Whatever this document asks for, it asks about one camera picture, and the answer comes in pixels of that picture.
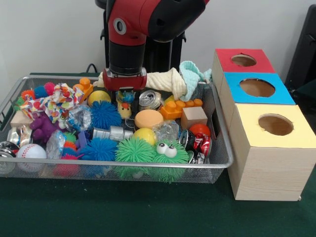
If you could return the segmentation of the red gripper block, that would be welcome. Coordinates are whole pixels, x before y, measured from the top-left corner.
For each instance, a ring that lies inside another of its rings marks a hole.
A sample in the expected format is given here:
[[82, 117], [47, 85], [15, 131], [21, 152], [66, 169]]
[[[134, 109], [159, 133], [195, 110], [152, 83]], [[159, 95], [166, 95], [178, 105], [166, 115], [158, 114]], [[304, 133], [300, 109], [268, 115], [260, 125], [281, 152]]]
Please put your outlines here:
[[116, 91], [116, 102], [122, 104], [122, 92], [119, 90], [133, 89], [132, 105], [138, 105], [138, 90], [145, 88], [147, 83], [147, 71], [131, 76], [113, 74], [109, 69], [103, 70], [103, 83], [108, 91]]

